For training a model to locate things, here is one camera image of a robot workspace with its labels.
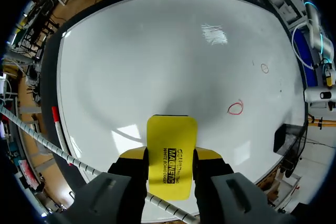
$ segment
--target yellow eraser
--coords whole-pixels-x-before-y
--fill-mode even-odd
[[[189,116],[155,115],[147,122],[149,191],[164,200],[188,199],[197,122]]]

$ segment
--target red and white pole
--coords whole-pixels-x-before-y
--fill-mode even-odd
[[[65,140],[64,140],[64,137],[63,137],[61,124],[59,122],[58,108],[54,106],[51,109],[53,110],[53,117],[54,117],[54,122],[55,122],[55,128],[56,128],[56,132],[57,132],[57,136],[58,136],[58,141],[59,141],[59,144],[61,146],[61,149],[66,154],[70,155],[70,153],[68,151],[68,148],[67,148],[67,144],[65,143]]]

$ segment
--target white spiral cable wrap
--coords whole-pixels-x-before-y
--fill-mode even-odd
[[[38,141],[43,146],[47,147],[52,152],[56,153],[58,156],[64,158],[68,163],[73,164],[79,169],[86,171],[92,175],[98,176],[101,174],[100,171],[94,169],[93,167],[84,164],[83,162],[79,161],[78,159],[70,156],[69,154],[62,151],[62,149],[58,148],[55,144],[52,144],[48,140],[46,140],[41,134],[32,130],[27,124],[22,122],[17,116],[15,116],[11,111],[7,110],[5,107],[1,106],[0,112],[8,117],[13,123],[19,126],[23,131],[25,131],[28,135],[30,135],[33,139]]]
[[[22,122],[16,115],[14,115],[11,111],[7,110],[2,105],[0,105],[0,112],[4,114],[6,117],[8,117],[8,119],[10,119],[19,128],[21,128],[24,132],[30,135],[33,139],[38,141],[40,144],[42,144],[43,146],[45,146],[46,148],[48,148],[49,150],[51,150],[58,156],[65,159],[68,163],[71,163],[77,168],[82,169],[85,172],[90,173],[92,175],[98,176],[99,174],[101,174],[100,171],[72,157],[71,155],[64,152],[62,149],[58,148],[55,144],[52,144],[51,142],[46,140],[41,134],[32,130],[27,124]],[[199,219],[197,219],[195,216],[188,214],[182,209],[175,207],[174,205],[150,193],[147,193],[146,200],[158,206],[159,208],[165,210],[166,212],[172,214],[173,216],[177,217],[179,220],[182,220],[183,222],[187,224],[197,224],[200,222]]]
[[[199,224],[200,223],[199,221],[200,219],[196,218],[193,215],[188,214],[186,211],[183,211],[182,209],[175,207],[174,205],[170,204],[169,202],[163,199],[160,199],[159,197],[155,195],[147,193],[146,200],[158,206],[159,208],[165,210],[171,215],[175,216],[176,218],[183,221],[184,223],[187,223],[187,224]]]

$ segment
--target white table surface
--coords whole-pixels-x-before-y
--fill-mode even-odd
[[[189,115],[196,146],[256,182],[281,159],[277,128],[304,122],[287,34],[272,13],[240,0],[127,0],[96,12],[64,34],[57,91],[71,153],[101,171],[146,145],[152,115]],[[239,99],[243,112],[228,114]],[[173,203],[198,212],[193,191]],[[167,218],[146,203],[144,222]]]

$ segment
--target red circle drawing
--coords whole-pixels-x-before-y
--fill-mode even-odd
[[[243,104],[243,101],[242,100],[238,100],[239,102],[235,102],[234,104],[232,104],[228,109],[227,109],[227,113],[229,113],[230,115],[240,115],[244,109],[244,104]],[[234,113],[234,112],[231,112],[230,109],[233,107],[233,106],[240,106],[241,107],[241,110],[240,112],[238,113]]]

